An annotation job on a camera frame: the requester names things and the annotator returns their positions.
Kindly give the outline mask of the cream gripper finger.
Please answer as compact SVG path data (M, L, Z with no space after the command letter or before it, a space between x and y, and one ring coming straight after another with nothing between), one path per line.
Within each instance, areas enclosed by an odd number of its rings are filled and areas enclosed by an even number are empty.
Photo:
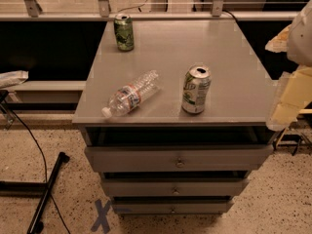
M283 72L266 126L271 131L282 131L295 122L300 110L311 102L312 68L300 65L293 73Z
M267 42L265 50L272 53L282 53L288 49L290 26L286 26L275 37Z

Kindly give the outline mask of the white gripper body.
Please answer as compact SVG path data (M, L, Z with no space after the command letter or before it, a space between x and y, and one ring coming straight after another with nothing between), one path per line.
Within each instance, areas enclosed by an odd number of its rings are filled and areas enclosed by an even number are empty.
M292 21L287 57L299 65L312 66L312 0Z

